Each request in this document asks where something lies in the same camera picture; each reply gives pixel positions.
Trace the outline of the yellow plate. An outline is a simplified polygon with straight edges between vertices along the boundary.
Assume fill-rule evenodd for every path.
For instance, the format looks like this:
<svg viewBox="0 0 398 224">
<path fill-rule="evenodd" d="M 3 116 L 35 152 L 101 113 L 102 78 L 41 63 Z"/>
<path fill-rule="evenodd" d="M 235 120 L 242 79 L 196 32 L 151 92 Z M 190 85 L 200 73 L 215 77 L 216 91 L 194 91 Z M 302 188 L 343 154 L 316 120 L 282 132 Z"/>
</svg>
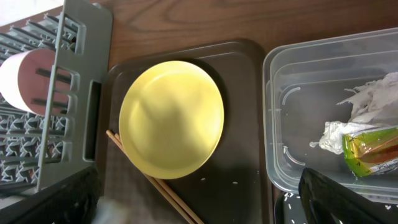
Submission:
<svg viewBox="0 0 398 224">
<path fill-rule="evenodd" d="M 204 165 L 224 126 L 215 81 L 180 60 L 158 63 L 129 87 L 119 113 L 119 135 L 129 160 L 158 179 L 178 179 Z"/>
</svg>

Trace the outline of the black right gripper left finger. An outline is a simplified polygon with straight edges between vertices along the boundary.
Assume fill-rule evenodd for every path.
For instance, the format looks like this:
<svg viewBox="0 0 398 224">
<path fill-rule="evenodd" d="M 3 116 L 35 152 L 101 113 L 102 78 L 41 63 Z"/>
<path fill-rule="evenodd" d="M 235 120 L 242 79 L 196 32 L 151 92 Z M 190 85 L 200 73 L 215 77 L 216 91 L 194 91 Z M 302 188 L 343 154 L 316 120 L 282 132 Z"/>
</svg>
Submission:
<svg viewBox="0 0 398 224">
<path fill-rule="evenodd" d="M 32 195 L 1 190 L 2 196 L 22 198 L 1 209 L 1 223 L 91 223 L 100 193 L 101 181 L 94 166 Z"/>
</svg>

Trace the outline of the white tissue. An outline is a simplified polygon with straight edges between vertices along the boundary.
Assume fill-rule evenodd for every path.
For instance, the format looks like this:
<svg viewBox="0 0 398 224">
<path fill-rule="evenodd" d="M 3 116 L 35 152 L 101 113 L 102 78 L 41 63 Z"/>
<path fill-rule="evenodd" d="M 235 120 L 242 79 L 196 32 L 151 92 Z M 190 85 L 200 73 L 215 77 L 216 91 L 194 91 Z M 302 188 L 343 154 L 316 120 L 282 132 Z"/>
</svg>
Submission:
<svg viewBox="0 0 398 224">
<path fill-rule="evenodd" d="M 367 82 L 350 89 L 353 96 L 340 104 L 353 105 L 348 122 L 327 121 L 323 136 L 310 147 L 319 146 L 324 150 L 341 154 L 342 137 L 345 134 L 397 125 L 397 73 L 388 73 L 383 79 Z"/>
</svg>

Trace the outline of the green yellow snack wrapper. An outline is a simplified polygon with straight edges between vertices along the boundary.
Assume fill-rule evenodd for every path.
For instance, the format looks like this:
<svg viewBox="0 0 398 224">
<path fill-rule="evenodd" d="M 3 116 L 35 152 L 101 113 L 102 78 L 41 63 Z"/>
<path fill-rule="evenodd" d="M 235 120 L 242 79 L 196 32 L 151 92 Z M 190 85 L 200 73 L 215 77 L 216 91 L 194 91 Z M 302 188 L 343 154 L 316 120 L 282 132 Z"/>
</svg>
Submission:
<svg viewBox="0 0 398 224">
<path fill-rule="evenodd" d="M 397 126 L 345 134 L 342 146 L 345 162 L 356 177 L 397 169 Z"/>
</svg>

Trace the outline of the wooden chopstick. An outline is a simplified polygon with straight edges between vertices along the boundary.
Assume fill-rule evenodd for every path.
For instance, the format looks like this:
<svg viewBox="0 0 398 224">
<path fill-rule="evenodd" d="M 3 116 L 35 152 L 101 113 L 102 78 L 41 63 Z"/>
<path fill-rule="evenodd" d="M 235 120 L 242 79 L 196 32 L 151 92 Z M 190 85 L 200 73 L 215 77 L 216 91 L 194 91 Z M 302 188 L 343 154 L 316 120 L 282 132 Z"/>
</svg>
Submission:
<svg viewBox="0 0 398 224">
<path fill-rule="evenodd" d="M 114 133 L 111 130 L 107 130 L 106 134 L 112 140 L 112 142 L 115 143 L 115 145 L 117 145 L 117 147 L 120 148 L 120 150 L 126 155 L 121 141 L 114 135 Z M 159 184 L 157 180 L 148 176 L 147 174 L 143 175 L 189 224 L 195 224 L 193 218 L 172 198 L 169 193 L 167 193 L 167 191 Z"/>
<path fill-rule="evenodd" d="M 204 224 L 201 218 L 165 183 L 164 180 L 151 177 L 145 173 L 143 173 L 143 175 L 189 224 Z"/>
</svg>

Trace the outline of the pink white bowl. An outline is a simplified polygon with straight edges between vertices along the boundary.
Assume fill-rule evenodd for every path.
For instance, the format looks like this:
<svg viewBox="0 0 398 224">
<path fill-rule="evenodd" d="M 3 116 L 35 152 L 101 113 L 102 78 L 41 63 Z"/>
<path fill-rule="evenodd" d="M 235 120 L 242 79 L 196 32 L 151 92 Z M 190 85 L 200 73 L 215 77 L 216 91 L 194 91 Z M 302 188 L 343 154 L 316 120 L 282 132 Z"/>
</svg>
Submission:
<svg viewBox="0 0 398 224">
<path fill-rule="evenodd" d="M 35 49 L 1 64 L 1 95 L 13 107 L 43 116 L 55 52 Z"/>
</svg>

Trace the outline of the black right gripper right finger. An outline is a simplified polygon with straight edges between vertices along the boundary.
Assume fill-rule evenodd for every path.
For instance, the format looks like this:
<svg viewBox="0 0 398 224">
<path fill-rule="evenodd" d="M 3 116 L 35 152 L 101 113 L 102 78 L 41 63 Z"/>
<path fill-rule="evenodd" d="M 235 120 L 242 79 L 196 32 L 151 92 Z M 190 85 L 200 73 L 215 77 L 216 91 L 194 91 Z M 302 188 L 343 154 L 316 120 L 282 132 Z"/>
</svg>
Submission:
<svg viewBox="0 0 398 224">
<path fill-rule="evenodd" d="M 307 223 L 395 223 L 395 213 L 340 185 L 323 174 L 305 168 L 298 185 Z"/>
</svg>

